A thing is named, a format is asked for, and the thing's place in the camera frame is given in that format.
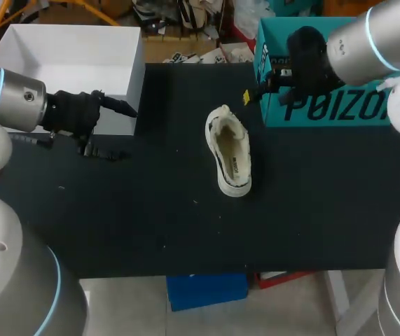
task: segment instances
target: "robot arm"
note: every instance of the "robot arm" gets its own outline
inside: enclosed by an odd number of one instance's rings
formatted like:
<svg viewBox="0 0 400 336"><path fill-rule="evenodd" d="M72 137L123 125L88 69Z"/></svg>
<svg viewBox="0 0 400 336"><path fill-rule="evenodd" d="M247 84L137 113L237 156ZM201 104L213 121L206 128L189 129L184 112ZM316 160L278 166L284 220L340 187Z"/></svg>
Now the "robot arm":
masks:
<svg viewBox="0 0 400 336"><path fill-rule="evenodd" d="M400 71L400 0L372 7L353 22L333 31L327 41L313 27L302 27L287 40L291 64L275 69L257 90L248 91L244 102L291 87L281 105L325 95L344 85L364 85ZM388 114L400 132L400 78L389 78L378 89L392 88Z"/></svg>
<svg viewBox="0 0 400 336"><path fill-rule="evenodd" d="M0 68L0 174L11 156L11 138L3 127L32 132L42 126L50 132L48 141L13 135L13 138L50 148L55 134L60 133L77 140L79 152L118 160L125 155L102 152L92 145L90 135L100 117L100 107L135 118L136 112L126 101L105 97L100 91L91 94L46 92L46 85L36 79Z"/></svg>

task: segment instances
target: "white box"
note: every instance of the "white box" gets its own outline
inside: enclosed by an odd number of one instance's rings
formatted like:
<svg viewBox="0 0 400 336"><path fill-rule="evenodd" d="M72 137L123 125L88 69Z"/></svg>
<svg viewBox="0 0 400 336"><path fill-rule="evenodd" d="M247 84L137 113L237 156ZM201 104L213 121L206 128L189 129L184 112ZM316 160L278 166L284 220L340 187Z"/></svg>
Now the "white box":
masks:
<svg viewBox="0 0 400 336"><path fill-rule="evenodd" d="M0 67L43 81L47 93L101 90L139 110L145 63L137 27L12 24L0 42ZM94 133L133 135L135 125L102 108Z"/></svg>

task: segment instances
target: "black table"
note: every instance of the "black table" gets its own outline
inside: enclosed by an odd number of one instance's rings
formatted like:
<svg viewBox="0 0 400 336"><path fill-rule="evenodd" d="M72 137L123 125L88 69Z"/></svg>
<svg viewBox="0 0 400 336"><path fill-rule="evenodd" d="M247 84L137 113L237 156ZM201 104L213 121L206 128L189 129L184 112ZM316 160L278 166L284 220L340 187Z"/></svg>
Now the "black table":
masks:
<svg viewBox="0 0 400 336"><path fill-rule="evenodd" d="M249 64L147 65L135 137L117 163L15 143L0 198L76 276L384 267L400 221L391 127L266 129ZM204 136L221 104L250 133L253 187L225 196Z"/></svg>

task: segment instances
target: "teal box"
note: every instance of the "teal box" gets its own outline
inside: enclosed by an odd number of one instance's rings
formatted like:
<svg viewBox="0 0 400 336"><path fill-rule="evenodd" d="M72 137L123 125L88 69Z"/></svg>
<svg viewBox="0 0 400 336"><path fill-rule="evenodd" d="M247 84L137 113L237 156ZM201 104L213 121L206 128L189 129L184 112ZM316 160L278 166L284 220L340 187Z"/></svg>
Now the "teal box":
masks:
<svg viewBox="0 0 400 336"><path fill-rule="evenodd" d="M272 61L288 58L287 39L303 26L318 29L328 35L354 18L350 17L270 17L259 23L254 56L257 83L272 71ZM308 97L307 101L280 106L278 96L288 91L281 87L279 94L265 94L260 102L267 127L325 127L325 126L388 126L388 91L377 92L380 81L364 86L344 86L327 96Z"/></svg>
<svg viewBox="0 0 400 336"><path fill-rule="evenodd" d="M322 4L322 0L268 0L268 3L276 16L297 16L300 11Z"/></svg>

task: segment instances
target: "shoe sole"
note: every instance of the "shoe sole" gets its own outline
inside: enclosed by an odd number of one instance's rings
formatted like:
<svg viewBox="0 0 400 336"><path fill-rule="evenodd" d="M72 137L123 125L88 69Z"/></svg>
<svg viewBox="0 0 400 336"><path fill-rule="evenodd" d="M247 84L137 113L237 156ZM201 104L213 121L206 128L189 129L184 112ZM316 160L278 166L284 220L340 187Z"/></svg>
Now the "shoe sole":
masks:
<svg viewBox="0 0 400 336"><path fill-rule="evenodd" d="M207 120L206 120L206 125L205 125L206 141L207 141L207 145L209 146L209 149L212 152L212 155L215 158L216 176L217 176L217 181L219 183L221 192L229 197L241 197L241 196L245 196L251 190L251 177L249 177L248 183L240 188L236 188L236 187L229 185L226 182L223 174L221 173L219 159L215 155L215 150L213 149L213 147L211 145L211 132L209 131L209 124L211 123L212 119L215 119L217 117L224 116L224 115L225 115L225 113L221 113L221 111L212 111L209 114L209 116L207 117Z"/></svg>

